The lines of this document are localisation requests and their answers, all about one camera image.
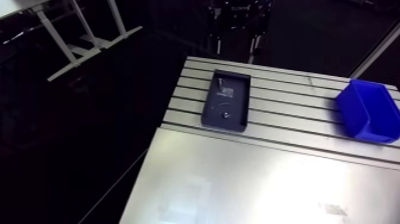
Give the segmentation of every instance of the metal surface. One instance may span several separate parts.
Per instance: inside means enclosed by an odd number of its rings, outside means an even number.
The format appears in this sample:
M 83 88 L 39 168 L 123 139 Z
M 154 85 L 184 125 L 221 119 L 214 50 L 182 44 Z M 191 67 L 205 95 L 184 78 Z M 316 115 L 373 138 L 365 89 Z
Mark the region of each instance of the metal surface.
M 121 224 L 398 224 L 400 171 L 158 129 Z
M 185 64 L 185 67 L 190 67 L 189 63 L 192 62 L 201 62 L 201 63 L 208 63 L 214 66 L 233 66 L 238 69 L 251 69 L 253 71 L 256 71 L 255 73 L 251 74 L 251 76 L 256 77 L 257 74 L 260 74 L 261 76 L 266 77 L 267 72 L 273 72 L 273 73 L 278 73 L 279 76 L 281 76 L 284 79 L 292 80 L 292 77 L 294 76 L 300 76 L 300 77 L 311 77 L 315 78 L 313 79 L 313 82 L 316 80 L 320 81 L 331 81 L 329 82 L 330 85 L 347 85 L 347 83 L 350 81 L 349 78 L 344 78 L 344 77 L 339 77 L 339 76 L 327 76 L 325 74 L 317 74 L 317 73 L 310 73 L 310 72 L 305 72 L 305 71 L 294 71 L 294 70 L 288 70 L 288 69 L 279 69 L 279 68 L 274 68 L 274 67 L 266 67 L 266 66 L 257 66 L 253 64 L 244 64 L 244 63 L 237 63 L 237 62 L 232 62 L 232 61 L 221 61 L 221 60 L 215 60 L 215 59 L 209 59 L 209 58 L 199 58 L 199 57 L 188 57 L 187 61 Z M 388 89 L 392 90 L 397 90 L 396 86 L 392 85 L 385 85 Z
M 354 71 L 350 74 L 350 78 L 357 79 L 359 78 L 371 65 L 375 60 L 379 58 L 379 56 L 388 48 L 393 41 L 398 38 L 400 35 L 400 22 L 390 31 L 389 34 L 379 43 L 377 47 L 368 55 L 368 57 L 361 62 L 361 64 L 354 69 Z
M 0 0 L 0 20 L 49 0 Z
M 241 142 L 278 148 L 301 148 L 307 154 L 331 158 L 342 155 L 348 160 L 362 160 L 363 164 L 379 163 L 379 166 L 400 164 L 400 141 L 389 145 L 361 142 L 346 136 L 335 97 L 347 84 L 329 80 L 330 77 L 302 74 L 283 74 L 259 66 L 252 69 L 247 64 L 212 60 L 201 61 L 190 57 L 182 70 L 173 97 L 168 106 L 163 127 L 203 135 L 220 135 L 223 138 L 237 138 Z M 207 69 L 226 69 L 252 76 L 249 125 L 243 133 L 230 133 L 207 129 L 201 125 L 200 114 L 213 73 Z M 326 88 L 326 82 L 336 83 L 335 88 Z
M 200 69 L 197 71 L 190 71 L 193 77 L 204 77 L 205 73 L 212 75 L 215 69 L 232 71 L 236 73 L 249 74 L 254 78 L 257 78 L 256 85 L 259 87 L 278 89 L 281 91 L 297 92 L 307 95 L 316 95 L 320 97 L 335 97 L 342 89 L 344 89 L 348 83 L 333 82 L 327 80 L 316 79 L 305 76 L 292 76 L 282 75 L 280 73 L 274 73 L 269 71 L 259 71 L 254 69 L 242 68 L 237 66 L 226 66 L 220 64 L 202 63 L 197 61 L 185 62 L 185 68 Z M 400 99 L 400 92 L 389 89 L 389 93 L 394 99 Z
M 199 114 L 185 113 L 181 111 L 167 110 L 164 116 L 164 122 L 193 127 L 196 129 L 208 129 L 202 127 L 201 116 Z M 230 133 L 222 130 L 215 131 L 228 135 L 232 134 L 246 138 L 258 139 L 260 141 L 273 141 L 297 147 L 307 147 L 315 150 L 328 151 L 331 153 L 347 154 L 349 156 L 400 163 L 399 148 L 374 145 L 367 142 L 356 142 L 352 141 L 352 139 L 340 139 L 283 127 L 283 125 L 260 125 L 249 122 L 246 130 L 242 133 Z

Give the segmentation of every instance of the blue bin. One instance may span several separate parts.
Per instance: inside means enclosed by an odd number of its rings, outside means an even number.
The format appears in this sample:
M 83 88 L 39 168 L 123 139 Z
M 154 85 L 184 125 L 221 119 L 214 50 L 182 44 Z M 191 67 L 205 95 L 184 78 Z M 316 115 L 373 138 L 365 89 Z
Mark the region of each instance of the blue bin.
M 351 80 L 336 102 L 351 137 L 383 143 L 399 139 L 400 112 L 384 85 Z

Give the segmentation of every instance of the small black object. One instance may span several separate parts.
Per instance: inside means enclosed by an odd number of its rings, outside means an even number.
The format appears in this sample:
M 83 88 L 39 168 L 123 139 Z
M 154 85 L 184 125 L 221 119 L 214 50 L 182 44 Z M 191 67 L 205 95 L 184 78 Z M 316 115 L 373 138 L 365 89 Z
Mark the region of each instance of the small black object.
M 243 132 L 247 127 L 250 80 L 247 74 L 216 70 L 204 104 L 204 126 Z

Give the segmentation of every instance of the sticker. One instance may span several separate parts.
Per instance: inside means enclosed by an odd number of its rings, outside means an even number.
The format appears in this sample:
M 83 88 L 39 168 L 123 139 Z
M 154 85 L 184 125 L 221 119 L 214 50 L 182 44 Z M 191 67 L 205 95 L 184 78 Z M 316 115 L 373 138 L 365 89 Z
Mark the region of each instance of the sticker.
M 218 91 L 217 95 L 223 96 L 223 97 L 233 98 L 233 89 L 232 88 L 222 87 L 222 90 Z

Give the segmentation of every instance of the aluminum table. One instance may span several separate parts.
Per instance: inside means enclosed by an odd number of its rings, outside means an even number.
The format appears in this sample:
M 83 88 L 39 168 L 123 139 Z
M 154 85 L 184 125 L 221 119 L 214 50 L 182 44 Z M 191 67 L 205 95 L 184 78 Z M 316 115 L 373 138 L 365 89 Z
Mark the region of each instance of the aluminum table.
M 215 69 L 252 76 L 243 133 L 201 125 Z M 348 81 L 188 57 L 121 223 L 400 223 L 400 141 L 343 134 Z

